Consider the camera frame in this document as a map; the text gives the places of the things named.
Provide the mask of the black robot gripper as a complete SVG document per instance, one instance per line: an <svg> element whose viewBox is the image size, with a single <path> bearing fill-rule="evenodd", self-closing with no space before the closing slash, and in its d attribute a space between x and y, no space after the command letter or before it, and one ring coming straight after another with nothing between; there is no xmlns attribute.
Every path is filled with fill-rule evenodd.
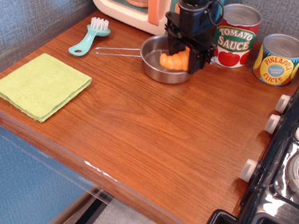
<svg viewBox="0 0 299 224"><path fill-rule="evenodd" d="M223 0L177 0L178 11L167 12L169 55L190 49L188 74L215 62L212 30L222 20Z"/></svg>

